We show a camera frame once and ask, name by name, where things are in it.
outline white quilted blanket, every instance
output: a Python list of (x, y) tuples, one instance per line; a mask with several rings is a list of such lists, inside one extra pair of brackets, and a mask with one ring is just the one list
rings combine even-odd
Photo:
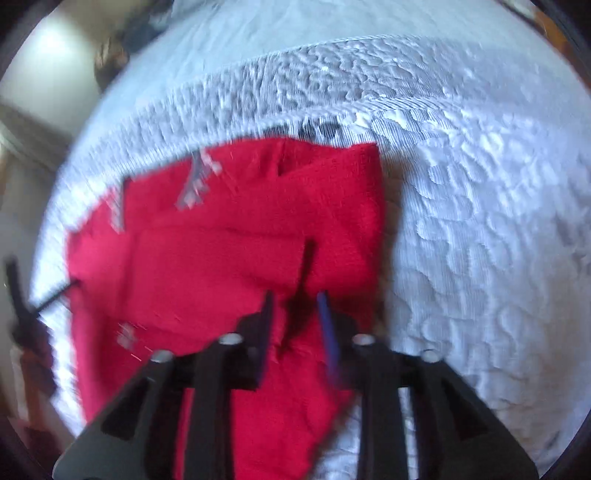
[[(560, 60), (541, 61), (548, 49), (529, 34), (534, 47), (523, 54), (450, 35), (366, 36), (268, 54), (261, 41), (256, 59), (220, 69), (210, 58), (210, 68), (191, 42), (215, 36), (229, 4), (207, 10), (205, 24), (172, 28), (107, 94), (61, 169), (33, 300), (65, 279), (67, 229), (127, 175), (244, 136), (375, 141), (388, 196), (381, 333), (400, 351), (438, 349), (545, 471), (591, 408), (584, 88)], [(258, 37), (248, 38), (251, 48)], [(57, 352), (56, 406), (77, 433), (67, 306), (44, 319)], [(318, 478), (355, 476), (358, 412), (336, 427)]]

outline bed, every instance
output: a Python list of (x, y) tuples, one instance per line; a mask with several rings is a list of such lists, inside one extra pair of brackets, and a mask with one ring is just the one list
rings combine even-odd
[[(237, 138), (376, 142), (377, 332), (444, 355), (544, 473), (591, 409), (591, 99), (568, 64), (492, 0), (177, 0), (167, 22), (59, 172), (31, 300), (66, 280), (68, 230), (128, 176)], [(43, 319), (78, 434), (67, 305)], [(355, 477), (358, 408), (335, 429), (315, 478)]]

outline silver screw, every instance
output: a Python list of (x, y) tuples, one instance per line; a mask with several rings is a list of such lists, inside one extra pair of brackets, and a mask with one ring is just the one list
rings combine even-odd
[(170, 350), (156, 350), (150, 358), (156, 364), (165, 364), (174, 358), (174, 354)]
[(242, 343), (243, 340), (244, 338), (242, 338), (240, 333), (227, 333), (226, 335), (222, 335), (218, 339), (218, 342), (222, 345), (238, 345), (239, 343)]
[(371, 345), (375, 342), (375, 337), (367, 333), (358, 333), (353, 337), (353, 343), (355, 345), (366, 346)]
[(421, 352), (421, 358), (428, 364), (436, 364), (443, 357), (437, 350), (430, 348)]

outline red cloth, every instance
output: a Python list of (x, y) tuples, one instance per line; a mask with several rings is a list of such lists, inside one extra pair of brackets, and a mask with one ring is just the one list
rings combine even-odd
[[(92, 419), (150, 351), (202, 349), (270, 289), (267, 373), (257, 392), (232, 395), (235, 472), (299, 479), (349, 399), (326, 380), (316, 294), (328, 290), (363, 330), (372, 321), (384, 226), (378, 149), (276, 138), (208, 153), (222, 171), (207, 178), (203, 203), (175, 207), (190, 171), (182, 161), (126, 185), (125, 233), (112, 230), (105, 198), (70, 236), (69, 273), (82, 281), (70, 293), (82, 406)], [(118, 344), (124, 323), (135, 328), (131, 351)]]

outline folded red fabric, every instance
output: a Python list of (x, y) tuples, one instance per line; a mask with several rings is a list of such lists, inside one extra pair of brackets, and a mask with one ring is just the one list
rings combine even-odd
[[(261, 388), (232, 394), (238, 480), (302, 478), (349, 395), (326, 379), (315, 298), (327, 290), (371, 326), (384, 198), (378, 149), (274, 138), (207, 151), (219, 168), (202, 202), (179, 210), (189, 160), (129, 181), (125, 232), (111, 199), (72, 233), (72, 337), (88, 420), (157, 349), (184, 355), (233, 331), (275, 292)], [(184, 450), (186, 422), (178, 446)], [(176, 478), (181, 477), (180, 463)]]

